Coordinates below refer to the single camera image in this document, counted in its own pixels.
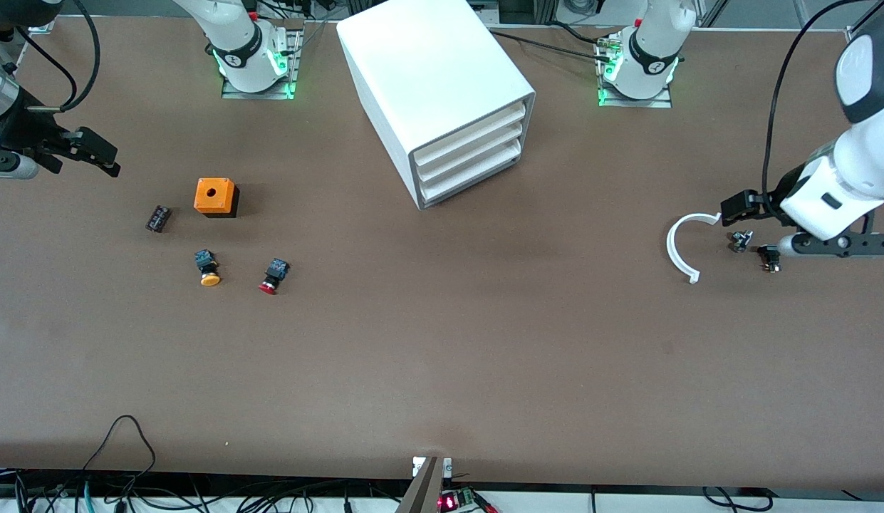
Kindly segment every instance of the brown table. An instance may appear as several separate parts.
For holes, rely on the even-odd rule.
[[[0,467],[80,467],[133,413],[159,470],[406,477],[439,454],[471,480],[884,489],[884,259],[771,276],[687,225],[692,286],[663,246],[680,215],[759,185],[792,33],[694,33],[672,110],[598,108],[589,62],[504,41],[537,91],[523,160],[418,212],[333,26],[296,100],[250,102],[220,100],[192,20],[97,25],[100,79],[58,119],[117,144],[122,176],[0,181]],[[86,80],[83,21],[42,41]],[[773,181],[846,126],[842,46],[797,53]],[[36,54],[19,79],[67,91]],[[238,219],[192,209],[221,175]],[[177,209],[164,234],[143,227],[156,204]],[[266,296],[273,257],[293,270]],[[98,467],[145,464],[131,429],[113,445]]]

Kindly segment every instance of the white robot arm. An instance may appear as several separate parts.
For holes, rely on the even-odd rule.
[[[603,79],[635,100],[657,96],[672,80],[695,19],[695,0],[649,0],[639,26],[610,37],[620,40],[620,52]]]
[[[286,29],[252,21],[241,0],[174,0],[210,40],[220,71],[242,92],[260,92],[288,73]]]
[[[768,194],[770,209],[752,190],[724,201],[726,227],[776,213],[799,229],[778,244],[782,254],[884,254],[884,234],[871,232],[873,210],[884,204],[884,14],[843,49],[835,87],[853,126],[784,175]],[[861,218],[863,231],[850,231]]]

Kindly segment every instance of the small metal component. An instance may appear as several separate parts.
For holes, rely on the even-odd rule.
[[[416,474],[419,474],[422,464],[425,462],[425,457],[413,457],[413,477],[416,477]],[[451,458],[442,458],[442,477],[446,480],[450,480],[452,470],[454,470],[454,467],[452,467]]]
[[[745,232],[734,232],[732,234],[732,244],[729,245],[729,248],[734,250],[736,253],[745,253],[745,250],[749,248],[749,243],[752,242],[752,236],[755,233],[752,230],[748,230]]]
[[[765,244],[758,248],[758,255],[761,256],[761,266],[769,273],[777,273],[781,270],[781,254],[777,251],[774,244]]]
[[[600,38],[597,40],[597,46],[599,46],[599,48],[611,48],[614,50],[618,50],[622,48],[622,41],[613,38]]]
[[[220,275],[217,273],[217,267],[220,264],[214,260],[214,254],[210,250],[202,249],[195,253],[194,265],[201,272],[201,285],[214,286],[220,283]]]
[[[289,263],[281,259],[274,259],[268,270],[265,271],[265,280],[259,285],[259,290],[265,294],[275,295],[276,288],[280,285],[289,272]]]
[[[61,107],[46,107],[45,105],[31,105],[27,107],[27,110],[31,111],[31,113],[61,113]]]
[[[165,227],[166,221],[169,220],[170,215],[172,215],[172,209],[168,207],[162,207],[162,205],[158,205],[154,214],[151,215],[150,221],[147,222],[147,229],[155,232],[161,233],[162,228]]]

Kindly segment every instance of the metal bracket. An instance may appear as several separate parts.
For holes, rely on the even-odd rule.
[[[243,92],[230,84],[226,77],[223,78],[221,98],[227,100],[293,100],[296,97],[296,79],[299,76],[299,59],[301,58],[302,42],[305,39],[305,29],[287,29],[278,27],[284,31],[286,39],[280,38],[276,52],[288,52],[287,56],[279,56],[276,65],[286,66],[286,75],[260,92]]]
[[[413,477],[419,474],[422,464],[426,462],[425,457],[413,457]],[[450,480],[452,476],[451,458],[442,458],[442,477]]]
[[[51,22],[48,22],[44,26],[31,27],[28,30],[28,32],[31,33],[31,35],[33,35],[34,33],[50,33],[50,32],[52,32],[52,29],[54,26],[55,26],[55,20],[52,20]]]

